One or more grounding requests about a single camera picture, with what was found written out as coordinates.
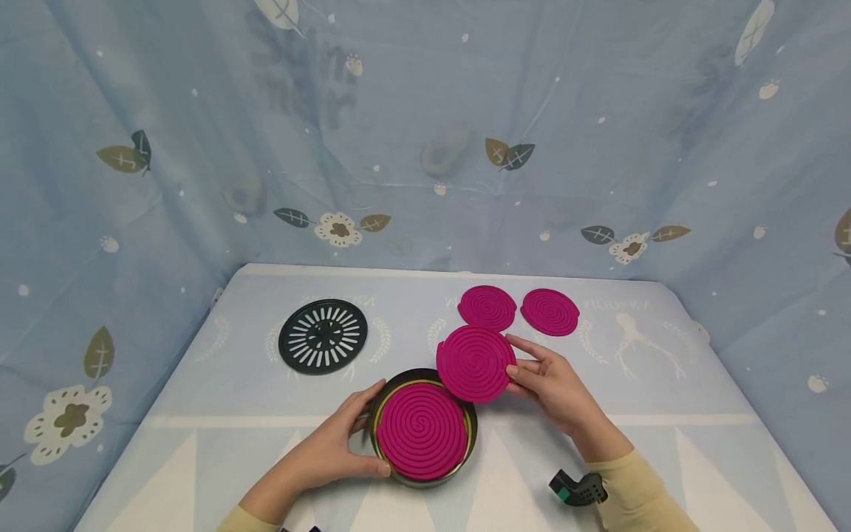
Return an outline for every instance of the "beige sleeve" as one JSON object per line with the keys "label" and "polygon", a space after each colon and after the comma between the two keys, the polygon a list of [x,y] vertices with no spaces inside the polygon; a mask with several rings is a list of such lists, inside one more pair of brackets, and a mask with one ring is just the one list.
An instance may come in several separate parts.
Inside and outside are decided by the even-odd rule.
{"label": "beige sleeve", "polygon": [[698,530],[637,450],[618,460],[588,464],[588,469],[603,477],[608,499],[597,509],[609,532]]}
{"label": "beige sleeve", "polygon": [[280,525],[264,523],[241,506],[234,506],[216,532],[278,532],[280,529]]}

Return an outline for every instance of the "black clip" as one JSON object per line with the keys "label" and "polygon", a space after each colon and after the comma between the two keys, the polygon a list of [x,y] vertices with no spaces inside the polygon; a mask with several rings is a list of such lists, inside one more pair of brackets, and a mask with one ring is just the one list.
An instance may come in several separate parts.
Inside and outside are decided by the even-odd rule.
{"label": "black clip", "polygon": [[603,477],[597,473],[588,473],[577,483],[559,469],[550,481],[550,489],[568,506],[589,506],[608,499]]}

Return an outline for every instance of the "left hand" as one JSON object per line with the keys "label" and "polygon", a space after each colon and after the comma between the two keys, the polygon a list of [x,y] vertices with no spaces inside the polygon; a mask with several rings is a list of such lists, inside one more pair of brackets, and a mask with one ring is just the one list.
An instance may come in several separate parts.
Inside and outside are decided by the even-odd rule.
{"label": "left hand", "polygon": [[389,477],[390,465],[377,456],[355,455],[349,438],[368,422],[359,417],[384,386],[384,379],[361,392],[352,393],[336,412],[289,451],[277,467],[287,471],[299,489],[312,489],[349,477]]}

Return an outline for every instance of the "spiral coil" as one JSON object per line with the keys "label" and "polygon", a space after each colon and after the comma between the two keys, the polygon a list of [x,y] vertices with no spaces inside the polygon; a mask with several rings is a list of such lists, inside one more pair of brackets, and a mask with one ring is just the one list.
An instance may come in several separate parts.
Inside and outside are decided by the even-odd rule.
{"label": "spiral coil", "polygon": [[416,480],[441,478],[464,460],[464,413],[445,388],[415,382],[390,395],[375,433],[387,460]]}
{"label": "spiral coil", "polygon": [[580,309],[573,301],[550,289],[535,289],[526,294],[520,313],[529,325],[550,336],[569,335],[580,320]]}
{"label": "spiral coil", "polygon": [[500,332],[511,327],[517,304],[503,289],[474,286],[461,296],[458,313],[470,325]]}
{"label": "spiral coil", "polygon": [[505,368],[517,363],[502,335],[465,325],[437,346],[437,372],[447,389],[471,403],[493,401],[508,386]]}

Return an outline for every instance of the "blue fabric backdrop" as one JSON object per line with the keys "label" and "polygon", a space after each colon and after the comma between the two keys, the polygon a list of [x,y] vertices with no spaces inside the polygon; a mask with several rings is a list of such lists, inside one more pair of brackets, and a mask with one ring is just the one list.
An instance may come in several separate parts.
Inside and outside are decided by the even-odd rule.
{"label": "blue fabric backdrop", "polygon": [[72,526],[260,261],[667,283],[851,529],[850,26],[843,0],[3,3],[2,528]]}

